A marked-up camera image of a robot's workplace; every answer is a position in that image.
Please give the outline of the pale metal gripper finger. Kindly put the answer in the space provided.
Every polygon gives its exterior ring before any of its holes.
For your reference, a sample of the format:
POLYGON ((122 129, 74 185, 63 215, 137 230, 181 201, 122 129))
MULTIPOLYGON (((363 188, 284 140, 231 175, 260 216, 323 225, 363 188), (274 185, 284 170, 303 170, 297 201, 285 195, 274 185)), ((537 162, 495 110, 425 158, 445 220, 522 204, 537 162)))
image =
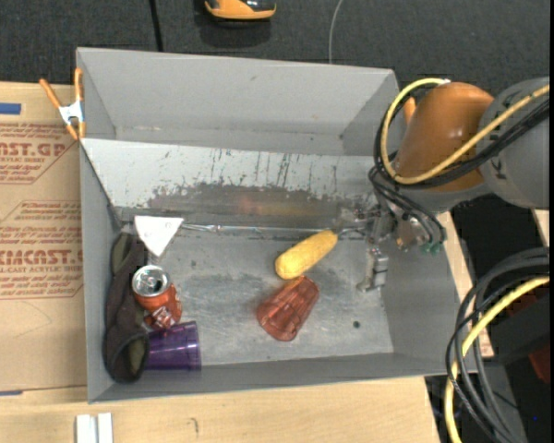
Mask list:
POLYGON ((388 268, 389 257, 381 252, 377 252, 372 266, 372 286, 374 289, 380 289, 386 284, 388 268))
POLYGON ((372 288, 374 264, 375 264, 375 249, 373 247, 370 247, 366 252, 364 279, 361 280, 356 285, 356 289, 359 292, 365 293, 372 288))

